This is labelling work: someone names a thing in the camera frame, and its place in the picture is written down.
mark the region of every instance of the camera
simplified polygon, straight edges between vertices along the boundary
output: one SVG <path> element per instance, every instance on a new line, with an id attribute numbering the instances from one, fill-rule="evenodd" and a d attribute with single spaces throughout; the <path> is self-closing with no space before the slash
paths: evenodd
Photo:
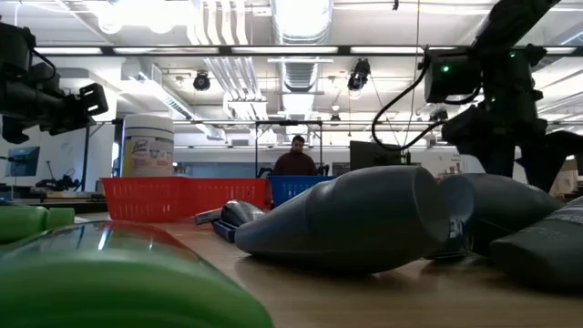
<path id="1" fill-rule="evenodd" d="M 28 28 L 0 23 L 0 114 L 2 137 L 10 143 L 27 141 L 23 130 L 36 125 L 54 136 L 93 125 L 93 116 L 107 112 L 102 86 L 94 83 L 66 95 L 55 65 L 35 46 Z M 43 62 L 32 65 L 33 55 Z"/>
<path id="2" fill-rule="evenodd" d="M 209 72 L 199 71 L 192 86 L 198 91 L 207 91 L 210 87 Z"/>
<path id="3" fill-rule="evenodd" d="M 366 58 L 358 58 L 358 63 L 348 80 L 348 89 L 358 91 L 368 82 L 368 76 L 371 74 L 371 66 Z"/>

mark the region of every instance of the white container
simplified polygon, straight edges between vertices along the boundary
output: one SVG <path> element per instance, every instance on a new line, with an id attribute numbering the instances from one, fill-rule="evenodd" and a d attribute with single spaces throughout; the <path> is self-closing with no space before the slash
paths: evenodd
<path id="1" fill-rule="evenodd" d="M 122 177 L 174 175 L 174 123 L 153 115 L 124 118 Z"/>

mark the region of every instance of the wooden table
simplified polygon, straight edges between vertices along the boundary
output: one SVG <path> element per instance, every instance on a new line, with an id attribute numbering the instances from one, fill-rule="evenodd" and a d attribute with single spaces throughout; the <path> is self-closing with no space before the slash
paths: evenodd
<path id="1" fill-rule="evenodd" d="M 254 260 L 193 224 L 158 226 L 253 294 L 276 327 L 583 327 L 583 297 L 531 291 L 481 259 L 334 278 Z"/>

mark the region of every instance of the computer monitor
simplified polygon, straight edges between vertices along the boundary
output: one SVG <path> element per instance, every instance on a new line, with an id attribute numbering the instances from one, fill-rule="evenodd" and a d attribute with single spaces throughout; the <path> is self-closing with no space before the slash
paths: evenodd
<path id="1" fill-rule="evenodd" d="M 8 150 L 8 157 L 14 161 L 6 165 L 7 177 L 34 177 L 38 168 L 40 147 L 22 147 Z"/>
<path id="2" fill-rule="evenodd" d="M 403 165 L 401 151 L 388 151 L 372 142 L 350 142 L 350 170 L 375 166 Z"/>
<path id="3" fill-rule="evenodd" d="M 575 154 L 575 161 L 577 162 L 577 174 L 583 176 L 583 154 Z"/>

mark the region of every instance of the gray plastic bottle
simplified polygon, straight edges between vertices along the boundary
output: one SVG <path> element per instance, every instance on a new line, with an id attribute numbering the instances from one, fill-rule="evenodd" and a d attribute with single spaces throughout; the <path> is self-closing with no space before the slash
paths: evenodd
<path id="1" fill-rule="evenodd" d="M 492 260 L 517 281 L 583 292 L 583 197 L 490 244 Z"/>
<path id="2" fill-rule="evenodd" d="M 563 203 L 543 190 L 483 173 L 459 174 L 439 183 L 452 220 L 465 224 L 472 251 L 489 255 L 490 242 L 544 219 Z"/>
<path id="3" fill-rule="evenodd" d="M 321 182 L 239 227 L 248 253 L 342 273 L 390 270 L 439 249 L 449 219 L 420 167 L 359 169 Z"/>

